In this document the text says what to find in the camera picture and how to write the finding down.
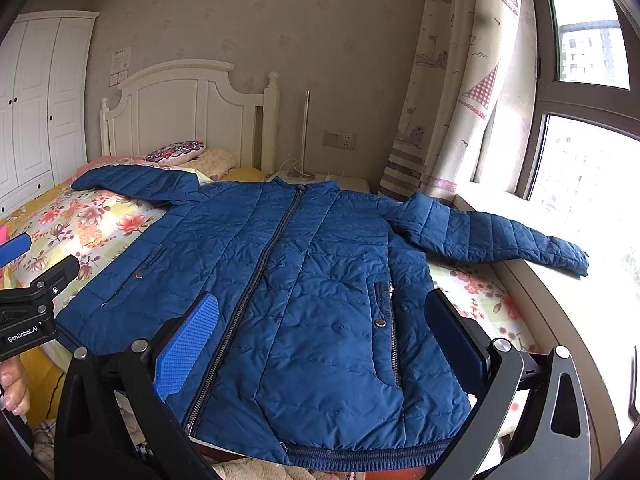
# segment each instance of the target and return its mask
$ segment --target jacket sleeve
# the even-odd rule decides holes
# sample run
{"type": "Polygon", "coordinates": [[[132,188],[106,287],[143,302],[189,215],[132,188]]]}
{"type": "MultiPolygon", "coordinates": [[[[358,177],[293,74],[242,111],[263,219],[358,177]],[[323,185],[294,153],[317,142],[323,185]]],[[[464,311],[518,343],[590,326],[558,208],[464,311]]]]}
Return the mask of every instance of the jacket sleeve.
{"type": "Polygon", "coordinates": [[[388,211],[385,218],[395,232],[411,243],[459,262],[524,258],[587,275],[587,254],[580,247],[502,216],[457,211],[416,193],[388,211]]]}
{"type": "Polygon", "coordinates": [[[76,179],[75,190],[108,189],[109,191],[152,202],[203,200],[198,193],[198,177],[188,171],[160,170],[148,166],[103,166],[87,171],[76,179]]]}

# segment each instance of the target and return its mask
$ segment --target bed post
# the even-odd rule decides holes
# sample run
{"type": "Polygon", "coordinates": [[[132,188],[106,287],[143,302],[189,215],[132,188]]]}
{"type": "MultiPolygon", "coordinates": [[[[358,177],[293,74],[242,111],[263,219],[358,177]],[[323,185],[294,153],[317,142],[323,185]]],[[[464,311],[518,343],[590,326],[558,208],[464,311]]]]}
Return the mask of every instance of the bed post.
{"type": "Polygon", "coordinates": [[[264,89],[262,108],[262,164],[265,175],[275,173],[276,134],[278,131],[278,109],[280,107],[280,87],[277,72],[269,72],[269,85],[264,89]]]}
{"type": "Polygon", "coordinates": [[[100,108],[100,140],[102,141],[102,154],[111,155],[109,149],[109,123],[105,118],[105,114],[109,111],[107,106],[107,98],[102,98],[102,107],[100,108]]]}

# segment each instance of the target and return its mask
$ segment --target blue jacket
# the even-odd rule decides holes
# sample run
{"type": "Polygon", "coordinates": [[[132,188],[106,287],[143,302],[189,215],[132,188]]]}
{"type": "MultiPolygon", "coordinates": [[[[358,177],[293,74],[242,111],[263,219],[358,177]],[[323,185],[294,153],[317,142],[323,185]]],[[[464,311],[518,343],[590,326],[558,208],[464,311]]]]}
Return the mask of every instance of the blue jacket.
{"type": "Polygon", "coordinates": [[[428,252],[588,266],[571,243],[422,194],[399,204],[335,182],[199,187],[143,166],[98,168],[72,187],[170,209],[58,315],[61,341],[118,352],[210,292],[218,324],[166,404],[192,438],[307,468],[428,465],[468,415],[424,317],[428,252]]]}

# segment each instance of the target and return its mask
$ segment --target wardrobe door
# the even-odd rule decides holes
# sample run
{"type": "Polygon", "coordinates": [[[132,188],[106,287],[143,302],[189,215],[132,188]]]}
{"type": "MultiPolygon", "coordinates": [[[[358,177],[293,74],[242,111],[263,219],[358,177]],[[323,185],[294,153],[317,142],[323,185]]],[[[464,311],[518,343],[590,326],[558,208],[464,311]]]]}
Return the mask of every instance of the wardrobe door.
{"type": "Polygon", "coordinates": [[[94,21],[62,18],[49,77],[49,151],[56,184],[86,163],[84,148],[84,75],[94,21]]]}
{"type": "Polygon", "coordinates": [[[26,26],[26,23],[13,25],[0,44],[0,196],[18,187],[11,110],[14,104],[15,68],[26,26]]]}
{"type": "Polygon", "coordinates": [[[47,97],[59,18],[31,20],[22,38],[14,86],[14,155],[18,184],[51,169],[47,97]]]}

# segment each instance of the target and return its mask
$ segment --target paper notice on wall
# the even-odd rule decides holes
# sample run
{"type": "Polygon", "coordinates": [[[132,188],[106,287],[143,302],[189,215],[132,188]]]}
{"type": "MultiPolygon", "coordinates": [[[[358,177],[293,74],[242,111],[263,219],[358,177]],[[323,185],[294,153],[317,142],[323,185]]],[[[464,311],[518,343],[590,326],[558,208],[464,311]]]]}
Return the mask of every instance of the paper notice on wall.
{"type": "Polygon", "coordinates": [[[131,63],[131,47],[116,50],[111,56],[111,70],[109,70],[109,86],[116,86],[129,76],[131,63]]]}

